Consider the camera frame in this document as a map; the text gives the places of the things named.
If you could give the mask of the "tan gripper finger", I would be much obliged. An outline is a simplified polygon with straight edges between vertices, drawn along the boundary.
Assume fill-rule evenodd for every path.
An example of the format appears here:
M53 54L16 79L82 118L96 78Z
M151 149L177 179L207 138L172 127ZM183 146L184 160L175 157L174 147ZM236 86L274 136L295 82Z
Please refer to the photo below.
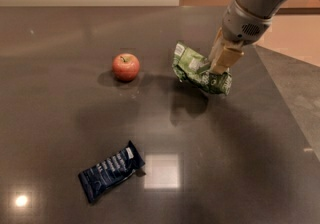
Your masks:
M210 62L217 62L219 58L222 56L224 50L224 37L222 28L219 28L216 37L214 39L211 52L208 56Z
M223 74L243 55L244 53L242 51L238 51L237 49L233 48L227 48L224 46L222 56L219 58L219 60L217 62L210 62L210 72L219 75Z

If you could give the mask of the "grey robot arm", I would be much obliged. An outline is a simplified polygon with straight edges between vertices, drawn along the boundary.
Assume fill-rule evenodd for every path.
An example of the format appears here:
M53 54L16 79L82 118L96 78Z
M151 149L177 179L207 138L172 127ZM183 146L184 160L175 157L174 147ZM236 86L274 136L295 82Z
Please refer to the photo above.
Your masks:
M209 54L210 71L223 74L243 56L243 47L257 42L287 0L232 0Z

